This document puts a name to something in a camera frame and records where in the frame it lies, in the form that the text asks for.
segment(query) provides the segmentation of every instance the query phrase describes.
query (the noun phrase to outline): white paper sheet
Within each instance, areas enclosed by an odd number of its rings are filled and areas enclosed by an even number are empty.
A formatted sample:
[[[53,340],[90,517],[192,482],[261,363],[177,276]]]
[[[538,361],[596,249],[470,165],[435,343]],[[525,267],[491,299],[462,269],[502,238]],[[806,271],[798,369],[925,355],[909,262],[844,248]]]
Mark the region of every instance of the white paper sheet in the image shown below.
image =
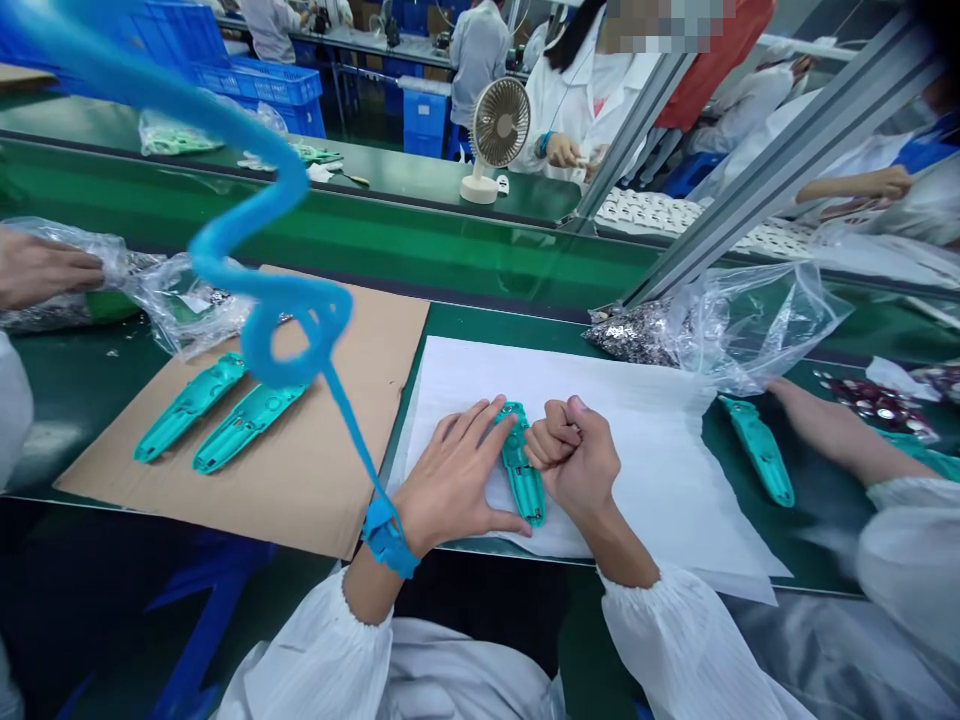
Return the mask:
[[[561,353],[429,337],[388,481],[394,492],[444,416],[498,393],[534,422],[553,398],[579,394],[610,421],[623,470],[614,497],[655,558],[698,572],[716,590],[774,603],[769,576],[790,577],[736,502],[700,439],[714,391],[699,376]],[[506,472],[487,484],[492,507],[515,510]],[[548,497],[533,538],[505,533],[529,552],[586,558],[575,526]]]

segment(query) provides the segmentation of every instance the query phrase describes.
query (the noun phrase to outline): white lab coat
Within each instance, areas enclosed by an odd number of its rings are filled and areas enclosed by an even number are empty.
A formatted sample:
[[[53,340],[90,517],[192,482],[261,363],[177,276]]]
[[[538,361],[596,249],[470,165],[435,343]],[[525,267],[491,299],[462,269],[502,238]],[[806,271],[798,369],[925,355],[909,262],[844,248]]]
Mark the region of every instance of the white lab coat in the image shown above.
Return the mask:
[[[599,13],[573,64],[564,72],[553,70],[543,56],[534,66],[527,81],[527,95],[530,96],[530,133],[523,150],[516,160],[510,163],[510,169],[514,172],[540,174],[557,180],[582,183],[585,175],[583,168],[556,168],[545,158],[536,156],[540,137],[550,131],[563,133],[580,146],[583,157],[589,158],[594,149],[609,145],[620,132],[660,54],[636,53],[623,83],[610,94],[600,114],[594,117],[593,59],[602,20],[603,13]],[[634,166],[641,150],[643,142],[638,144],[633,156],[627,158],[620,175]]]
[[[543,49],[547,45],[547,31],[550,29],[550,21],[538,25],[533,31],[530,40],[527,41],[527,47],[523,51],[523,69],[527,72],[533,70],[537,60],[543,55]]]
[[[198,5],[206,5],[208,8],[213,10],[213,14],[217,17],[223,17],[227,14],[224,12],[223,4],[220,2],[220,0],[194,0],[194,2]]]
[[[603,615],[658,720],[812,720],[756,665],[716,593],[662,567],[650,590],[601,575]],[[360,623],[341,571],[318,585],[230,681],[217,720],[563,720],[559,678],[512,648],[408,618]]]
[[[266,62],[293,65],[297,55],[290,33],[300,29],[300,14],[286,0],[238,0],[253,36],[253,49]]]
[[[0,494],[20,460],[23,444],[33,424],[30,383],[5,333],[0,332]],[[23,700],[10,674],[10,664],[0,641],[0,720],[22,720]]]
[[[760,666],[818,720],[956,720],[960,484],[904,478],[867,496],[879,512],[855,555],[872,602],[778,592],[778,608],[727,606]]]
[[[917,173],[905,198],[856,231],[899,235],[932,245],[960,239],[960,153]]]
[[[513,36],[493,0],[460,14],[450,39],[453,78],[450,121],[469,128],[480,93],[507,74],[507,52]]]
[[[693,189],[687,199],[707,204],[708,201],[718,198],[819,94],[820,91],[815,90],[776,110],[751,132],[737,146],[736,150],[724,158],[723,162]],[[850,177],[890,167],[911,137],[909,133],[905,135],[871,135],[853,150],[837,158],[818,175],[818,178]],[[842,198],[828,198],[826,200],[814,200],[802,205],[790,203],[777,215],[796,218],[806,213],[819,213],[827,205],[844,201],[845,199]]]
[[[327,9],[330,27],[336,28],[345,24],[353,26],[353,10],[350,9],[348,0],[320,0],[317,4]]]
[[[691,153],[733,152],[743,140],[780,107],[793,87],[789,65],[777,65],[743,78],[730,92],[714,104],[722,113],[712,127],[693,133]]]

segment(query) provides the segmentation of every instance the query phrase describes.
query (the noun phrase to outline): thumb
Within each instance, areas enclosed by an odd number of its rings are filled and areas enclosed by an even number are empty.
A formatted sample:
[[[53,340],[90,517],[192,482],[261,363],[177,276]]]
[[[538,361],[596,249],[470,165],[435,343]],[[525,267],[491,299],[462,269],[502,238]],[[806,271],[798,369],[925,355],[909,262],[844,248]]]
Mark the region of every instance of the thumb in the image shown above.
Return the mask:
[[[530,527],[530,523],[516,513],[506,512],[504,510],[491,510],[487,527],[489,530],[512,532],[523,535],[524,537],[533,536],[533,528]]]
[[[610,432],[610,424],[600,413],[591,410],[586,406],[579,395],[574,395],[567,400],[567,410],[570,420],[577,424],[584,437],[591,434]]]

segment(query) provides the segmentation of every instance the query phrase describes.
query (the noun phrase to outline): electric fan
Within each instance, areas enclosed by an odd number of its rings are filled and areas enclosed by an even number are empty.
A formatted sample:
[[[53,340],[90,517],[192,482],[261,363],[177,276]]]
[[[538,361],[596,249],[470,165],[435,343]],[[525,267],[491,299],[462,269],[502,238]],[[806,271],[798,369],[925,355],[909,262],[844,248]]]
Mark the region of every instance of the electric fan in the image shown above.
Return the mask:
[[[473,111],[470,146],[473,172],[460,182],[460,197],[489,205],[497,199],[496,180],[483,171],[506,167],[520,154],[530,132],[530,98],[513,78],[500,78],[484,88]]]
[[[380,13],[370,16],[367,27],[374,38],[385,36],[387,47],[395,48],[400,44],[400,28],[397,25],[397,19],[393,17],[393,0],[384,0],[380,6]]]

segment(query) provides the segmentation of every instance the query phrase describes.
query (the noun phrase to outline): cardboard sheet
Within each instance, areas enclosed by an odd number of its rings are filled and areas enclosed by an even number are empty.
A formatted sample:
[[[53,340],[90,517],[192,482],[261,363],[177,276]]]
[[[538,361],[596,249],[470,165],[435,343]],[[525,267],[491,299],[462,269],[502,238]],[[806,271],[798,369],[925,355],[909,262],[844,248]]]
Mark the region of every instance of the cardboard sheet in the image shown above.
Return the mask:
[[[334,364],[379,466],[429,303],[360,287],[350,290],[353,321],[337,347]],[[293,355],[306,346],[295,322],[280,327],[274,337],[281,355]],[[351,557],[373,486],[322,378],[218,473],[198,475],[192,468],[193,456],[255,387],[252,377],[245,377],[164,457],[152,465],[134,462],[137,443],[177,394],[231,350],[239,351],[238,339],[188,364],[167,363],[56,487],[288,547]]]
[[[56,76],[45,70],[0,63],[0,93],[38,90],[56,82]]]

